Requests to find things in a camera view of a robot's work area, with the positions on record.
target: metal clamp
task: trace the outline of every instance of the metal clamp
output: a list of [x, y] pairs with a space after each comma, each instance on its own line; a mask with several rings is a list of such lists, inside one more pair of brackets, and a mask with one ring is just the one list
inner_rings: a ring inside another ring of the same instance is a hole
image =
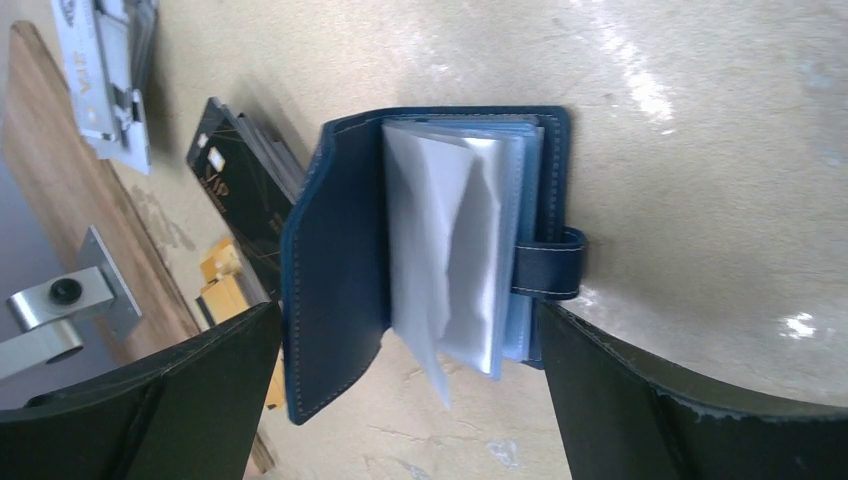
[[0, 379], [82, 350], [75, 322], [102, 317], [120, 340], [138, 325], [141, 310], [94, 226], [80, 247], [77, 267], [6, 300], [21, 335], [0, 343]]

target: stain on surface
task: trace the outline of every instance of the stain on surface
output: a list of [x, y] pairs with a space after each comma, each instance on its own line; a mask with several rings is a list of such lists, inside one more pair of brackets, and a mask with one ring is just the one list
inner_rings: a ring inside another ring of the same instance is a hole
[[832, 88], [833, 77], [828, 75], [825, 68], [820, 63], [805, 62], [801, 64], [801, 72], [807, 81], [807, 85], [812, 88]]
[[825, 165], [829, 167], [838, 167], [845, 161], [845, 158], [833, 148], [818, 147], [816, 150], [818, 150], [818, 154], [821, 156]]
[[398, 460], [398, 462], [400, 462], [400, 464], [403, 465], [403, 468], [405, 468], [406, 471], [409, 472], [409, 476], [412, 477], [413, 480], [433, 480], [433, 477], [431, 477], [429, 474], [427, 474], [427, 472], [421, 470], [415, 465], [406, 463], [402, 460]]
[[515, 440], [491, 440], [486, 444], [486, 448], [494, 455], [501, 463], [509, 468], [518, 467], [518, 445]]
[[165, 209], [155, 196], [145, 192], [138, 185], [133, 185], [129, 193], [138, 216], [141, 217], [141, 221], [160, 253], [164, 246], [184, 248], [190, 252], [197, 249], [197, 245], [185, 231], [168, 218]]
[[722, 421], [722, 420], [739, 421], [739, 420], [742, 420], [742, 419], [748, 417], [748, 415], [746, 415], [743, 412], [736, 412], [736, 411], [727, 410], [727, 409], [724, 409], [724, 408], [704, 406], [704, 405], [701, 405], [701, 404], [698, 404], [698, 403], [690, 402], [690, 401], [688, 401], [684, 398], [678, 397], [676, 395], [671, 395], [671, 394], [669, 394], [665, 391], [662, 391], [662, 390], [658, 390], [657, 395], [660, 396], [660, 397], [668, 397], [668, 398], [672, 399], [675, 403], [682, 405], [682, 406], [688, 408], [689, 410], [691, 410], [693, 414], [697, 415], [697, 418], [695, 419], [695, 423], [701, 423], [701, 421], [704, 420], [705, 418], [709, 418], [709, 419], [713, 419], [713, 420], [719, 420], [719, 421]]

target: scratch on surface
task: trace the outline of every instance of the scratch on surface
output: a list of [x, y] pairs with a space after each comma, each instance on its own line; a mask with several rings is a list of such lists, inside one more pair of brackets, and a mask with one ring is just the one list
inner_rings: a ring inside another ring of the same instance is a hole
[[380, 432], [385, 435], [389, 435], [395, 438], [402, 438], [404, 440], [409, 440], [413, 443], [432, 443], [437, 447], [441, 447], [444, 444], [445, 440], [455, 440], [460, 442], [479, 442], [479, 438], [475, 437], [467, 437], [463, 435], [430, 435], [427, 437], [419, 437], [415, 435], [410, 435], [408, 433], [400, 432], [398, 430], [393, 430], [391, 428], [383, 428], [378, 427], [376, 425], [368, 425], [369, 429], [374, 430], [375, 432]]
[[458, 424], [462, 425], [463, 427], [468, 427], [468, 428], [470, 428], [471, 430], [474, 430], [474, 431], [475, 431], [475, 432], [477, 432], [477, 433], [481, 433], [481, 432], [482, 432], [482, 430], [480, 430], [479, 428], [477, 428], [477, 426], [476, 426], [476, 425], [474, 425], [474, 424], [472, 424], [472, 423], [469, 423], [469, 422], [466, 422], [466, 421], [463, 421], [463, 420], [457, 420], [457, 421], [456, 421], [456, 423], [458, 423]]
[[372, 470], [376, 463], [376, 459], [370, 455], [363, 455], [362, 460], [365, 461], [365, 470], [368, 472], [368, 476], [371, 477], [372, 480], [376, 479], [377, 477], [375, 475], [377, 475], [377, 473]]
[[462, 364], [459, 362], [447, 361], [442, 364], [442, 369], [445, 371], [445, 375], [451, 376], [462, 371]]
[[589, 78], [589, 75], [591, 75], [592, 73], [594, 73], [594, 72], [592, 72], [592, 71], [588, 71], [588, 72], [584, 73], [583, 75], [580, 75], [580, 77], [578, 77], [578, 78], [577, 78], [577, 80], [575, 80], [575, 81], [571, 82], [571, 84], [569, 84], [567, 87], [565, 87], [565, 89], [564, 89], [562, 92], [560, 92], [560, 94], [559, 94], [559, 95], [560, 95], [561, 97], [566, 96], [569, 92], [571, 92], [571, 90], [572, 90], [574, 87], [576, 87], [577, 85], [579, 85], [579, 84], [583, 83], [583, 80], [586, 80], [587, 78]]
[[408, 433], [399, 432], [397, 430], [392, 430], [390, 428], [382, 428], [376, 425], [368, 425], [368, 428], [374, 430], [375, 432], [380, 432], [386, 435], [390, 435], [392, 437], [405, 438], [407, 440], [411, 440], [413, 442], [425, 442], [427, 439], [422, 437], [416, 437], [414, 435], [410, 435]]
[[417, 377], [417, 376], [421, 375], [422, 373], [424, 373], [424, 370], [422, 370], [421, 367], [410, 370], [409, 372], [403, 374], [403, 382], [408, 383], [414, 377]]
[[515, 440], [491, 440], [486, 444], [486, 448], [507, 467], [518, 467], [518, 445]]

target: leather strap tab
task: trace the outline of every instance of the leather strap tab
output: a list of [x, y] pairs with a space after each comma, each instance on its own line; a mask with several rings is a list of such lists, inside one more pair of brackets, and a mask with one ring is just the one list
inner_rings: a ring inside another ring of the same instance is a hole
[[580, 293], [586, 236], [565, 227], [562, 243], [518, 242], [512, 292], [545, 300], [569, 300]]

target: dark leather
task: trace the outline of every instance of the dark leather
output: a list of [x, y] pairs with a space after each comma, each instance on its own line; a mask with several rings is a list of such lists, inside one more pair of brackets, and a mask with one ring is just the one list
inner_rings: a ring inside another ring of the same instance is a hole
[[848, 410], [700, 375], [556, 305], [537, 312], [574, 480], [848, 478]]
[[586, 237], [566, 227], [560, 243], [518, 242], [512, 291], [545, 300], [570, 300], [580, 294]]
[[276, 304], [0, 411], [3, 479], [241, 479], [280, 346]]
[[390, 108], [324, 125], [282, 236], [292, 422], [302, 424], [359, 379], [391, 326], [382, 121], [512, 114], [536, 116], [545, 128], [536, 239], [559, 241], [571, 130], [561, 107]]

